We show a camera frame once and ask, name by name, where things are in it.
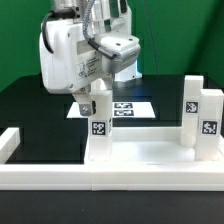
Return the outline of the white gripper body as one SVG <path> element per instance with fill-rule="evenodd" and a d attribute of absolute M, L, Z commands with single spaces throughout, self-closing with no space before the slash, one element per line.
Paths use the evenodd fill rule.
<path fill-rule="evenodd" d="M 85 40 L 72 19 L 42 25 L 39 51 L 42 80 L 52 94 L 70 94 L 106 75 L 102 56 Z"/>

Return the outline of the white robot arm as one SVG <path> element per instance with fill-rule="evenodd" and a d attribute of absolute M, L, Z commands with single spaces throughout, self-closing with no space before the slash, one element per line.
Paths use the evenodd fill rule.
<path fill-rule="evenodd" d="M 98 79 L 122 86 L 140 79 L 139 39 L 131 34 L 127 0 L 53 0 L 41 24 L 42 80 L 53 94 L 71 94 L 83 116 L 96 113 L 91 86 Z"/>

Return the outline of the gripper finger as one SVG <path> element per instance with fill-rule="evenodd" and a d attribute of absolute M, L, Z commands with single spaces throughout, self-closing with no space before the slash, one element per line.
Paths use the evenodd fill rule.
<path fill-rule="evenodd" d="M 91 99 L 90 92 L 91 86 L 87 85 L 73 94 L 74 99 L 78 103 L 80 114 L 85 117 L 92 116 L 96 113 L 96 103 Z"/>

